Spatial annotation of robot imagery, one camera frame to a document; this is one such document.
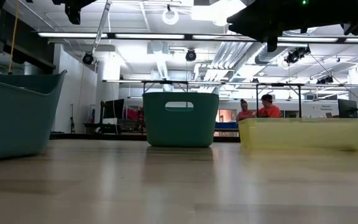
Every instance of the red shirt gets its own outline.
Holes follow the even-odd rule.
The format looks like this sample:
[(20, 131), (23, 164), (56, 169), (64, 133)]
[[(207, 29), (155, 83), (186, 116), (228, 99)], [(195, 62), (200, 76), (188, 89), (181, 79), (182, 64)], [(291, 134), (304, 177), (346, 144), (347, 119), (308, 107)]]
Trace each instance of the red shirt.
[(240, 111), (239, 113), (239, 121), (242, 121), (243, 119), (246, 118), (246, 116), (250, 116), (252, 115), (254, 112), (251, 110), (247, 110), (247, 111)]
[(276, 106), (271, 106), (269, 108), (259, 109), (259, 116), (267, 116), (268, 118), (281, 118), (281, 111)]

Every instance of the floor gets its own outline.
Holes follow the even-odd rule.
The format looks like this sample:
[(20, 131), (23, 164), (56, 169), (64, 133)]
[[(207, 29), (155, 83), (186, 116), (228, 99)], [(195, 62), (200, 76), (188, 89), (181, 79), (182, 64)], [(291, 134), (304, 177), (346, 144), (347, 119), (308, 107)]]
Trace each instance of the floor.
[(358, 152), (50, 141), (0, 161), (0, 223), (358, 223)]

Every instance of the teal plastic bin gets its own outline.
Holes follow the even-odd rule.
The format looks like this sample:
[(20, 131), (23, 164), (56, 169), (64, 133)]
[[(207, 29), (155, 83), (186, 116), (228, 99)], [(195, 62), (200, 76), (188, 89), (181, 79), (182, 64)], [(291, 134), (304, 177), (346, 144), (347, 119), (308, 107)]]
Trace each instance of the teal plastic bin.
[(0, 159), (46, 148), (65, 74), (0, 75)]
[[(169, 102), (188, 107), (166, 107)], [(214, 138), (219, 96), (211, 93), (144, 93), (147, 141), (157, 147), (208, 147)]]

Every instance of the woman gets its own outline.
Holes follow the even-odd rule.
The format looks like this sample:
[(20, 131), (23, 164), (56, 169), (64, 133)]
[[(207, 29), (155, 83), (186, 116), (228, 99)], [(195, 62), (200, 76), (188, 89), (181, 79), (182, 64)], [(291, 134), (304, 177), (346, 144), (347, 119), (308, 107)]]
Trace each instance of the woman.
[(253, 111), (248, 110), (248, 103), (245, 100), (241, 99), (240, 104), (241, 104), (241, 111), (239, 114), (237, 114), (237, 119), (236, 119), (237, 124), (239, 121), (242, 121), (243, 119), (256, 117)]

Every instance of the translucent yellow bin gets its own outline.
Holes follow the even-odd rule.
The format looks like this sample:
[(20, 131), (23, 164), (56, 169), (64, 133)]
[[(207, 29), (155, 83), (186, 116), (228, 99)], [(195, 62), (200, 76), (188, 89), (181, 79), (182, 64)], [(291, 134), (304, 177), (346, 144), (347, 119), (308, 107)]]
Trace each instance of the translucent yellow bin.
[(249, 148), (358, 150), (358, 119), (252, 118), (239, 130)]

